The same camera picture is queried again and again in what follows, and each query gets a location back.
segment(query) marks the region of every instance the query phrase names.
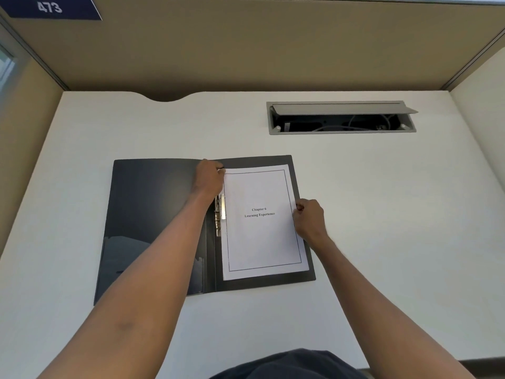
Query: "white desk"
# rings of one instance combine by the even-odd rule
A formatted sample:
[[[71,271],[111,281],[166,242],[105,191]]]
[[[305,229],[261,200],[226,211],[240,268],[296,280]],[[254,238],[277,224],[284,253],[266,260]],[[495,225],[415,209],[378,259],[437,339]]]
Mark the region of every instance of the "white desk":
[[[268,134],[266,101],[404,100],[417,133]],[[91,311],[114,159],[291,154],[302,197],[456,358],[505,355],[505,194],[447,92],[66,92],[0,260],[0,377],[34,378]],[[159,377],[306,347],[366,367],[317,280],[187,298]]]

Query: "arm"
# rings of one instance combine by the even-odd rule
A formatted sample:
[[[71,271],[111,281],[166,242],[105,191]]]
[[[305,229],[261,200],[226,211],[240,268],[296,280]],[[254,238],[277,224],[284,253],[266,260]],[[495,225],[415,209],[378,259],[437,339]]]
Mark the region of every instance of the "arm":
[[[224,169],[201,161],[183,209],[109,287],[40,379],[154,378],[186,298],[205,212]]]
[[[323,264],[376,379],[473,378],[344,257],[326,233],[317,201],[298,200],[294,223]]]

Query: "white paper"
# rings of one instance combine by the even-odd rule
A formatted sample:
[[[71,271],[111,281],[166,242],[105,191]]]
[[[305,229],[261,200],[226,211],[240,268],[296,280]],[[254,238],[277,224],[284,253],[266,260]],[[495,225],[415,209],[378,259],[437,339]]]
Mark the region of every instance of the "white paper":
[[[304,242],[294,230],[288,165],[227,169],[223,193],[224,280],[309,269]]]

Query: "number 473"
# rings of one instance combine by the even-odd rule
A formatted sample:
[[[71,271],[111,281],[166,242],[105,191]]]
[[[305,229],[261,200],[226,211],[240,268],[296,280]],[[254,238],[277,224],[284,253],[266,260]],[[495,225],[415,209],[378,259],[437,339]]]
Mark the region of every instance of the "number 473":
[[[61,13],[63,12],[60,8],[60,5],[56,4],[55,2],[40,2],[37,1],[37,6],[38,10],[42,12],[49,12],[49,13]]]

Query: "dark clothing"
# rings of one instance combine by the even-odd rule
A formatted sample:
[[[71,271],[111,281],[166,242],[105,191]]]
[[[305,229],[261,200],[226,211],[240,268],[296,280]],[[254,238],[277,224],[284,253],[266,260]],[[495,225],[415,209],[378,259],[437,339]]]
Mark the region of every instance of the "dark clothing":
[[[211,379],[366,379],[329,351],[281,352],[230,368]]]

